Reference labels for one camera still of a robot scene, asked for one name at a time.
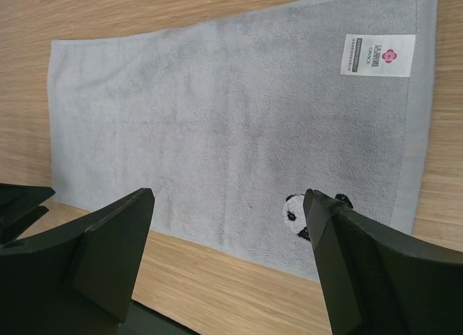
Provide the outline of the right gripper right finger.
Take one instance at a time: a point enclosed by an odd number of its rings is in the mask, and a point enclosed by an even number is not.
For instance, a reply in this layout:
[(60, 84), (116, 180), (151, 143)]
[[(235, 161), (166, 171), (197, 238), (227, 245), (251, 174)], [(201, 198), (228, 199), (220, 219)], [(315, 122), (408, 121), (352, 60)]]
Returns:
[(462, 253), (318, 190), (303, 208), (333, 334), (461, 334)]

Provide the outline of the grey panda towel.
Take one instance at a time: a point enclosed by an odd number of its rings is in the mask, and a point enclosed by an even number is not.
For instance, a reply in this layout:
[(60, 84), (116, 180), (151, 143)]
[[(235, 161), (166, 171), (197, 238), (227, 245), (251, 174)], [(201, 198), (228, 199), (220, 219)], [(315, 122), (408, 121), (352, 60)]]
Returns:
[(52, 183), (95, 211), (141, 187), (151, 227), (309, 279), (308, 189), (412, 232), (438, 0), (301, 0), (53, 41)]

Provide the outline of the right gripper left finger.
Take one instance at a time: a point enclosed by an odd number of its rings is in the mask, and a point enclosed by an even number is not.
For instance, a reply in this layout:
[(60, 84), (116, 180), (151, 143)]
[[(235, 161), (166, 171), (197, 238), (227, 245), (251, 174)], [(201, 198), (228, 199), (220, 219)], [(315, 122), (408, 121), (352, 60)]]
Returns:
[(155, 198), (140, 188), (1, 248), (2, 334), (116, 334), (126, 321)]

